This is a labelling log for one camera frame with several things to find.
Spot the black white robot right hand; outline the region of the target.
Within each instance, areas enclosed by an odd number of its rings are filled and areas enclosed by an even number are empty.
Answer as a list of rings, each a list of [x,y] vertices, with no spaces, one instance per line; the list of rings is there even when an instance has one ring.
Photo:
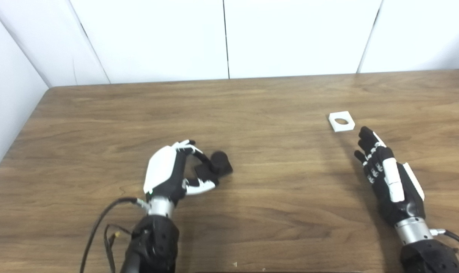
[[[392,149],[367,126],[358,134],[360,161],[382,219],[391,226],[408,218],[425,219],[425,193],[408,163],[396,160]]]

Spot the black white robot left hand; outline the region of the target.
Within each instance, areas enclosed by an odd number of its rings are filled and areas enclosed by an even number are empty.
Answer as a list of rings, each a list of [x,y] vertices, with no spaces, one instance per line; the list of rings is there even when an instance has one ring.
[[[184,176],[186,161],[192,155],[201,161],[200,173],[188,179]],[[147,201],[155,197],[169,200],[175,206],[186,195],[208,192],[219,185],[220,175],[214,164],[199,148],[194,140],[184,140],[164,146],[150,157],[143,184]]]

